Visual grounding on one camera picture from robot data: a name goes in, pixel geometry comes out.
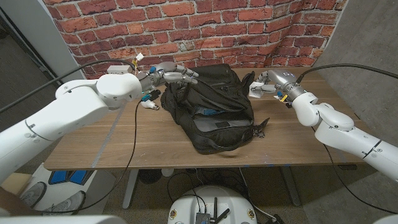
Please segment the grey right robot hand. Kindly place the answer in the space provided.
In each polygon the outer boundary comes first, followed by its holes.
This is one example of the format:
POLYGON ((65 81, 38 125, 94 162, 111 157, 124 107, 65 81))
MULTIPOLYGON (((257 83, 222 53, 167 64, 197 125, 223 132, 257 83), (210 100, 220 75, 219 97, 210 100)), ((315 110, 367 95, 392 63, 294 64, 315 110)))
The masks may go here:
POLYGON ((249 87, 249 96, 260 98, 264 93, 276 93, 277 90, 286 92, 293 100, 305 93, 305 90, 296 84, 297 78, 287 70, 273 69, 262 72, 249 87))

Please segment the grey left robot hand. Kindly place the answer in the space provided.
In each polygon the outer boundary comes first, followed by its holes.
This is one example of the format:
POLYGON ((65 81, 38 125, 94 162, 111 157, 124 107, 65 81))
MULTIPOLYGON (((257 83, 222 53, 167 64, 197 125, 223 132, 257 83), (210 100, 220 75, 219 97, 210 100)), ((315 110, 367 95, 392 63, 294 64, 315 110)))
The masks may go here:
POLYGON ((150 69, 154 78, 153 85, 161 86, 164 83, 192 83, 197 84, 199 74, 187 67, 174 62, 162 62, 150 69))

